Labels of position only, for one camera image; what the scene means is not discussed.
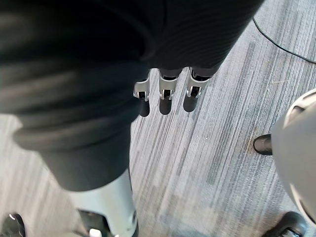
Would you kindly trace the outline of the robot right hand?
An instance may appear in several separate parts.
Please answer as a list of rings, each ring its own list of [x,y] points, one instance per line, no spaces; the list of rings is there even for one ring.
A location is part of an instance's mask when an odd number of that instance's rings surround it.
[[[138,236],[129,171],[131,124],[170,113],[190,68],[184,110],[262,5],[260,0],[3,0],[0,112],[22,126],[14,141],[38,152],[88,232]]]

